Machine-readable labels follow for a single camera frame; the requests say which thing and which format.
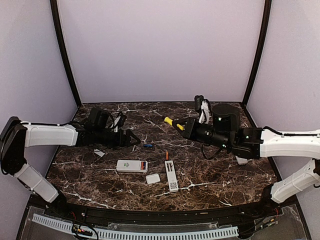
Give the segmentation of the yellow handled screwdriver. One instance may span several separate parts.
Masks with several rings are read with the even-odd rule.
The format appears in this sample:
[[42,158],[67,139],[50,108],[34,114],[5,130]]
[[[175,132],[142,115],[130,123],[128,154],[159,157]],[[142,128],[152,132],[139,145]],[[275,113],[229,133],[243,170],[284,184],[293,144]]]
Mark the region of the yellow handled screwdriver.
[[177,131],[184,131],[185,130],[185,128],[181,124],[174,123],[174,121],[171,118],[169,118],[168,116],[166,116],[164,118],[164,122],[169,124],[170,126],[174,127]]

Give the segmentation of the white TCL air-conditioner remote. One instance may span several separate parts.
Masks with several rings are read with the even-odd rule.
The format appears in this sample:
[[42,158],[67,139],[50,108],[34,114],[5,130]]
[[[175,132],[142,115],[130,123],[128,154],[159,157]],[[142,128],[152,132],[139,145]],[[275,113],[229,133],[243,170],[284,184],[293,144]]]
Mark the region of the white TCL air-conditioner remote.
[[[146,170],[141,170],[141,162],[146,162]],[[117,161],[116,170],[123,173],[146,173],[148,162],[144,160],[120,159]]]

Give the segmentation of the white square battery cover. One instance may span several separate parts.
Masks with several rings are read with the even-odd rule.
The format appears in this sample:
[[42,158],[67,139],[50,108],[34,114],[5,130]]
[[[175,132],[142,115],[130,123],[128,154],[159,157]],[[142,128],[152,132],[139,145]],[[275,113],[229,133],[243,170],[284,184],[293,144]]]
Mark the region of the white square battery cover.
[[158,173],[147,175],[145,179],[148,185],[159,183],[161,181],[160,175]]

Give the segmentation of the slim white remote control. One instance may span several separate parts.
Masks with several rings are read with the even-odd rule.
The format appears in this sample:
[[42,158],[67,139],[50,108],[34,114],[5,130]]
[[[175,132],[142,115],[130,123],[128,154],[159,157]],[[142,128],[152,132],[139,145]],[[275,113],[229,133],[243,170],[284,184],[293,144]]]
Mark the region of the slim white remote control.
[[168,181],[168,187],[170,193],[175,193],[179,190],[175,166],[172,160],[165,161],[165,170]]

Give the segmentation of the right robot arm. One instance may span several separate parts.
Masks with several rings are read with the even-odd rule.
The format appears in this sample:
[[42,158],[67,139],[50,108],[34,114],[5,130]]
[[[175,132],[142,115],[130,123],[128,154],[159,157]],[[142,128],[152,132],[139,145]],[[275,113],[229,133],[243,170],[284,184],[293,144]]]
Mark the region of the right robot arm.
[[268,126],[240,127],[240,111],[230,104],[219,103],[212,110],[200,109],[199,119],[188,117],[172,122],[188,140],[215,146],[241,159],[269,157],[306,157],[310,161],[284,180],[264,188],[262,201],[255,213],[266,217],[291,196],[320,183],[320,132],[279,132]]

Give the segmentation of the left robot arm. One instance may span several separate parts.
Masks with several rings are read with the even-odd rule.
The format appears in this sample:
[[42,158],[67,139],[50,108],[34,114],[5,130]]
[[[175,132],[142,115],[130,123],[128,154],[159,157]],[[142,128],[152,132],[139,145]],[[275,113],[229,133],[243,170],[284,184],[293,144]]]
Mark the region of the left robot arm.
[[109,149],[131,147],[140,139],[130,130],[122,129],[127,117],[119,112],[94,107],[81,121],[67,123],[32,123],[12,116],[0,134],[0,170],[4,175],[17,178],[31,191],[51,204],[51,210],[60,218],[67,218],[70,206],[45,177],[25,159],[25,149],[34,146],[87,147],[102,145]]

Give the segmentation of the white remote at right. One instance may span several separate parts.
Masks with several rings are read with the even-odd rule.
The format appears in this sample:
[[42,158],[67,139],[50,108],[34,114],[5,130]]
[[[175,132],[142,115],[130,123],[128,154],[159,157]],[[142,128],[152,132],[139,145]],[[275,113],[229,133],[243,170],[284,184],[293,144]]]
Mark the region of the white remote at right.
[[246,158],[241,158],[238,156],[236,156],[235,159],[239,165],[246,165],[249,162]]

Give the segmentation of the black front rail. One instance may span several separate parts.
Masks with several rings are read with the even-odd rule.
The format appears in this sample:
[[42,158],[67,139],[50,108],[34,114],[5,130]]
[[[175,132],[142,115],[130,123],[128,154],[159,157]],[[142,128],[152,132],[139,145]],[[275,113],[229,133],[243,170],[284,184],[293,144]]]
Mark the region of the black front rail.
[[260,202],[238,206],[187,211],[133,211],[84,206],[72,203],[61,204],[76,220],[99,226],[108,223],[142,225],[182,225],[218,223],[222,225],[250,225],[254,220],[278,216],[279,207]]

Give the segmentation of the right black frame post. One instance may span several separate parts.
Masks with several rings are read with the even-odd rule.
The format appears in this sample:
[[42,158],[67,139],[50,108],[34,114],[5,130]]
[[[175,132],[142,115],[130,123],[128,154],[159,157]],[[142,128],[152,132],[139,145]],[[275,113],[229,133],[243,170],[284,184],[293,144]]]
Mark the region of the right black frame post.
[[249,100],[253,91],[253,87],[255,84],[255,80],[257,77],[257,73],[259,70],[259,66],[260,66],[260,62],[261,62],[261,58],[264,50],[265,40],[267,36],[268,26],[269,26],[271,7],[272,7],[272,0],[265,0],[261,26],[260,26],[260,31],[259,31],[258,41],[257,41],[257,47],[256,47],[250,75],[248,78],[248,83],[247,83],[245,93],[241,102],[244,108],[246,108],[249,103]]

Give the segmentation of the black frame post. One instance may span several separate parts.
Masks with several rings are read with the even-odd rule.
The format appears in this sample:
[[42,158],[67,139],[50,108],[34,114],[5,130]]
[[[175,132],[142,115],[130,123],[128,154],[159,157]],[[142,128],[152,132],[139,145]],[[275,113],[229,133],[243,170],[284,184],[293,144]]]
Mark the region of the black frame post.
[[241,102],[244,108],[246,108],[249,103],[249,100],[253,91],[253,87],[255,84],[255,80],[257,77],[257,73],[259,70],[259,66],[260,66],[260,62],[261,62],[261,58],[264,50],[265,40],[267,36],[268,26],[269,26],[271,7],[272,7],[272,0],[265,0],[261,26],[260,26],[260,31],[259,31],[258,41],[257,41],[257,47],[256,47],[250,75],[248,78],[248,83],[247,83],[245,93]]
[[77,108],[79,108],[82,105],[82,101],[76,86],[75,78],[72,72],[71,64],[69,61],[69,56],[67,53],[67,48],[64,40],[64,35],[63,35],[63,29],[62,29],[62,24],[60,20],[60,14],[59,14],[59,8],[58,8],[58,1],[57,0],[50,0],[50,8],[51,8],[51,15],[53,19],[53,25],[54,25],[54,30],[56,34],[56,39],[60,51],[60,56],[62,59],[62,63],[64,66],[64,70],[66,73],[67,81],[73,96],[73,99],[75,101],[75,104]]

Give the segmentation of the left black frame post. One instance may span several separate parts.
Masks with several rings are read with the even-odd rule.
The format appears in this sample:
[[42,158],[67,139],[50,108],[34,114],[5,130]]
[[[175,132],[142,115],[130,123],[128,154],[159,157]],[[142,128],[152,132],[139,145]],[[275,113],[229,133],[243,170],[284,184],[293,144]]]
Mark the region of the left black frame post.
[[59,8],[58,8],[58,1],[57,0],[50,0],[50,8],[51,8],[51,15],[53,19],[53,25],[54,25],[54,30],[56,34],[56,39],[60,51],[60,56],[62,59],[62,63],[64,66],[64,70],[66,73],[67,81],[73,96],[73,99],[75,101],[75,104],[77,108],[79,108],[82,105],[82,101],[76,86],[75,78],[72,72],[71,64],[69,61],[69,56],[67,53],[67,48],[64,40],[64,35],[63,35],[63,29],[62,29],[62,24],[60,20],[60,14],[59,14]]

